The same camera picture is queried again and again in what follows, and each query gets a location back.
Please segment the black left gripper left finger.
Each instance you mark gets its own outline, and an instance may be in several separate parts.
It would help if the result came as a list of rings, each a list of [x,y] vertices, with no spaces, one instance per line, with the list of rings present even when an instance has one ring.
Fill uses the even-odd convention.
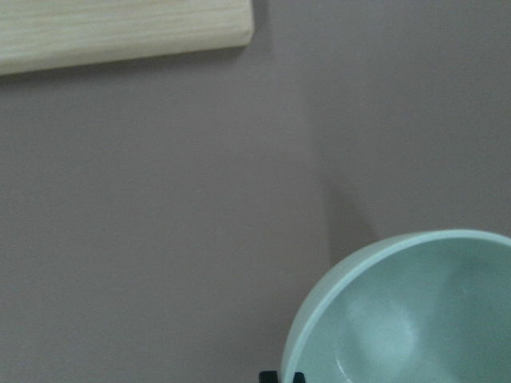
[[[259,383],[278,383],[278,372],[275,370],[259,372]]]

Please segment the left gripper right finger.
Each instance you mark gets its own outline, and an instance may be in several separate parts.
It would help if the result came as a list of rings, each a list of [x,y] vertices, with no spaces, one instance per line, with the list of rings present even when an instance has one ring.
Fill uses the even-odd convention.
[[[305,383],[305,376],[301,372],[296,372],[293,377],[293,383]]]

